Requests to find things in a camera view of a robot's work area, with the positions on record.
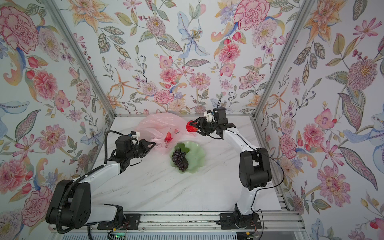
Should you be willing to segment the red apple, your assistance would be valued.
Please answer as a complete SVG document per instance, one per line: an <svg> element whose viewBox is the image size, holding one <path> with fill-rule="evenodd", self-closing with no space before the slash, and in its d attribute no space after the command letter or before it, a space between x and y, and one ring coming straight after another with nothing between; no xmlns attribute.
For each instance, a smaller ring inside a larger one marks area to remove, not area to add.
<svg viewBox="0 0 384 240"><path fill-rule="evenodd" d="M197 123L195 121L189 121L186 125L186 130L189 133L196 133L198 131Z"/></svg>

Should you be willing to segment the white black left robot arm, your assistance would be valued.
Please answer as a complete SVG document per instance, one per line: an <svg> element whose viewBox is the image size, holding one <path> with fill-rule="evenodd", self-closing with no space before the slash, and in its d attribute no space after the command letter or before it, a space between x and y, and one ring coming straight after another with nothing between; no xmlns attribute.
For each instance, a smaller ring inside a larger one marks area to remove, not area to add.
<svg viewBox="0 0 384 240"><path fill-rule="evenodd" d="M117 228L126 221L123 207L96 204L92 194L108 180L122 174L132 165L133 159L143 159L156 143L139 139L139 134L132 132L120 134L115 144L111 153L105 150L102 165L74 180L62 180L56 186L45 220L55 225L59 234L101 223Z"/></svg>

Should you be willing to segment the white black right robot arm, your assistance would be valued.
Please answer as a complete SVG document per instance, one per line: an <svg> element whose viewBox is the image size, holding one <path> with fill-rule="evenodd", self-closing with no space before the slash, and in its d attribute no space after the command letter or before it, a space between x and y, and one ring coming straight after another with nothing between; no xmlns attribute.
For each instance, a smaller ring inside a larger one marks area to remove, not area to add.
<svg viewBox="0 0 384 240"><path fill-rule="evenodd" d="M265 148L257 148L240 134L237 126L230 123L225 108L215 108L206 111L203 117L199 117L187 124L188 127L197 129L197 133L210 137L215 133L217 140L224 140L240 155L239 178L243 190L239 201L235 204L233 216L234 224L245 228L256 217L254 204L258 194L272 180L270 156Z"/></svg>

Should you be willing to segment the pink plastic bag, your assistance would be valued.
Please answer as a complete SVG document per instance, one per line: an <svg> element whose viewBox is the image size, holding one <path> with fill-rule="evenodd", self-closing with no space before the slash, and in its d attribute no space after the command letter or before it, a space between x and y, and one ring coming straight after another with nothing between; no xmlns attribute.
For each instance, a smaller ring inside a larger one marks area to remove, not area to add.
<svg viewBox="0 0 384 240"><path fill-rule="evenodd" d="M187 131L187 121L171 113L151 114L136 126L135 131L150 142L155 142L155 149L167 151L173 148L183 137L196 137Z"/></svg>

